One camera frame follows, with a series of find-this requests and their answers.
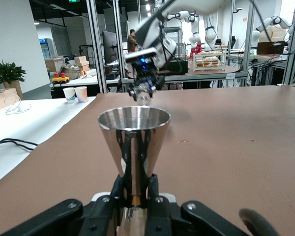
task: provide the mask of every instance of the screw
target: screw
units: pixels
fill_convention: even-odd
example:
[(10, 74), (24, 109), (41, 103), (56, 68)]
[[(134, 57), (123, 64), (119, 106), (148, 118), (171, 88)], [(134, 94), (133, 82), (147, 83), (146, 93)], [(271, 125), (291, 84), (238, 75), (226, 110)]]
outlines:
[(89, 229), (92, 230), (92, 231), (94, 231), (94, 230), (97, 229), (97, 226), (96, 226), (96, 225), (91, 225), (91, 226), (89, 227)]
[(196, 205), (194, 205), (193, 203), (189, 203), (189, 204), (187, 205), (187, 208), (188, 208), (189, 210), (194, 210), (194, 209), (196, 209), (197, 207), (196, 207)]
[(72, 202), (68, 205), (68, 208), (72, 209), (75, 208), (77, 206), (77, 204), (75, 202)]
[(156, 229), (156, 231), (157, 231), (157, 232), (160, 232), (160, 231), (162, 231), (162, 228), (161, 228), (159, 225), (158, 225), (158, 226), (156, 226), (156, 228), (155, 228), (155, 229)]
[(156, 197), (155, 200), (157, 203), (162, 203), (164, 199), (162, 197)]
[(105, 202), (105, 203), (107, 203), (107, 202), (110, 201), (110, 198), (109, 198), (109, 197), (104, 197), (104, 198), (102, 199), (102, 201)]

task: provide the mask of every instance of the potted plant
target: potted plant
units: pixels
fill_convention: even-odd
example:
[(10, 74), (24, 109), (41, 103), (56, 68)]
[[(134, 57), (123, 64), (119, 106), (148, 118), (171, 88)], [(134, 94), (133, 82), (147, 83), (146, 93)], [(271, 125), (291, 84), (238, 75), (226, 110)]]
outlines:
[(21, 66), (16, 66), (15, 63), (0, 63), (0, 84), (3, 84), (6, 89), (15, 88), (18, 96), (23, 100), (20, 81), (24, 82), (25, 70)]

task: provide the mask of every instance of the paper cup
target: paper cup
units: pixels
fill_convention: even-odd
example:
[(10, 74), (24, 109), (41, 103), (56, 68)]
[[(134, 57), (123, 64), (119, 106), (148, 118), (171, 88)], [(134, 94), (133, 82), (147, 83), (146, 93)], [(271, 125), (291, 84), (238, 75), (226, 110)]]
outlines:
[(76, 87), (74, 88), (74, 90), (79, 103), (84, 103), (88, 101), (88, 90), (86, 86)]
[(64, 92), (65, 98), (67, 99), (67, 103), (75, 102), (74, 88), (64, 88), (63, 92)]

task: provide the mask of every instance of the person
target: person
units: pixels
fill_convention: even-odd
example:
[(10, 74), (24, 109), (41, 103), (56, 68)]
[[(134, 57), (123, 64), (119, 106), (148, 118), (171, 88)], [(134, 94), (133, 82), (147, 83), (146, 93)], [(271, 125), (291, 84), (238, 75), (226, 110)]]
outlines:
[(134, 38), (134, 35), (135, 35), (135, 30), (134, 29), (131, 29), (130, 30), (130, 35), (128, 37), (128, 52), (131, 53), (131, 52), (135, 52), (137, 51), (136, 50), (136, 46), (138, 45), (135, 38)]

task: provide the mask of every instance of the plant pot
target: plant pot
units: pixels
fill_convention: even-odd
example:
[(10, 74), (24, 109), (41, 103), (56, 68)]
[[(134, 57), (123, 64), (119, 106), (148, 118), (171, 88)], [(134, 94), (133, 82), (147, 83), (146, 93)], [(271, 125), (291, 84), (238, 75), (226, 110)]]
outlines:
[(23, 94), (22, 94), (22, 90), (21, 90), (21, 86), (20, 86), (20, 81), (13, 80), (11, 84), (9, 84), (8, 82), (4, 82), (3, 85), (6, 89), (16, 89), (16, 93), (18, 94), (20, 99), (23, 100)]

